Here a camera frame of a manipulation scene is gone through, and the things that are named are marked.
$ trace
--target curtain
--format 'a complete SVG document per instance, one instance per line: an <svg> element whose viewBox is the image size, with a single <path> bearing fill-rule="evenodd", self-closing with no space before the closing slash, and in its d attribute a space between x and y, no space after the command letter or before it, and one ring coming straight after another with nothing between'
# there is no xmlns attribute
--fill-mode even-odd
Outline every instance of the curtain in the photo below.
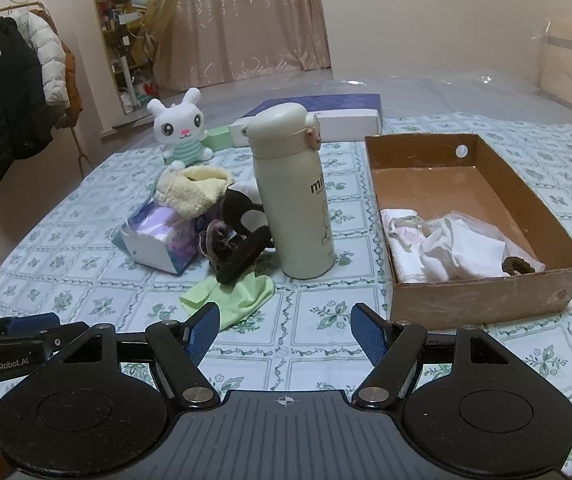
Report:
<svg viewBox="0 0 572 480"><path fill-rule="evenodd" d="M330 66L320 0L180 0L159 42L161 88Z"/></svg>

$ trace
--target white cloth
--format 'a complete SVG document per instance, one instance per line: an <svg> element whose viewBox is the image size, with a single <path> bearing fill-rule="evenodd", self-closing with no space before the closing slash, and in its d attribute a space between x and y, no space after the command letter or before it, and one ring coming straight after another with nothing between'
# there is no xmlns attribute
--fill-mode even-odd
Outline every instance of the white cloth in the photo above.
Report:
<svg viewBox="0 0 572 480"><path fill-rule="evenodd" d="M535 272L544 265L494 225L453 211L424 222L412 209L381 211L397 278L402 283L478 280L508 276L502 263L517 256Z"/></svg>
<svg viewBox="0 0 572 480"><path fill-rule="evenodd" d="M42 66L42 84L46 104L54 106L64 103L70 106L66 90L66 53L61 40L45 20L27 10L11 13L17 23L17 30L37 54Z"/></svg>

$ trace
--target stuffed bunny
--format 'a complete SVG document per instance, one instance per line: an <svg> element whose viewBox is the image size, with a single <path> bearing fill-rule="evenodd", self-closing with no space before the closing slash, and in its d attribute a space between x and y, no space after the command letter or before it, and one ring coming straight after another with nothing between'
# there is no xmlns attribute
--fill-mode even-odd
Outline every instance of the stuffed bunny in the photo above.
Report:
<svg viewBox="0 0 572 480"><path fill-rule="evenodd" d="M197 88L189 88L178 105L166 108L159 99L153 99L147 106L155 118L153 134L164 146L164 159L170 158L175 152L175 166L179 162L181 168L212 159L212 149L200 142L206 137L204 114L197 107L201 96Z"/></svg>

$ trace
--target white puffer jacket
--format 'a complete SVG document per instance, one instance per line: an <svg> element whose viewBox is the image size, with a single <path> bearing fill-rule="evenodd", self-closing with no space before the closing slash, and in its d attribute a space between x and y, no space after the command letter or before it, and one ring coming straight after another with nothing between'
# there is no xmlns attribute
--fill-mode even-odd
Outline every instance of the white puffer jacket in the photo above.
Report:
<svg viewBox="0 0 572 480"><path fill-rule="evenodd" d="M37 53L42 66L42 84L47 105L70 105L66 91L66 53L60 38L44 20L32 12L15 11L11 17L24 41Z"/></svg>

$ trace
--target wall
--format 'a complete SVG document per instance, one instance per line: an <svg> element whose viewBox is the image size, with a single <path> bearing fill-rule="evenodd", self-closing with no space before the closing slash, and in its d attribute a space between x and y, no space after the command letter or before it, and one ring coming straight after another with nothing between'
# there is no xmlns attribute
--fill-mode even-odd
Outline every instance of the wall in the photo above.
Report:
<svg viewBox="0 0 572 480"><path fill-rule="evenodd" d="M39 0L55 21L62 40L76 56L76 81L84 102L77 133L98 164L130 141L100 134L122 115L106 63L93 0ZM0 7L9 5L0 0ZM39 155L15 162L0 183L0 264L21 238L80 182L77 149L70 130L54 130Z"/></svg>
<svg viewBox="0 0 572 480"><path fill-rule="evenodd" d="M537 82L547 15L572 0L322 0L333 75L491 68Z"/></svg>

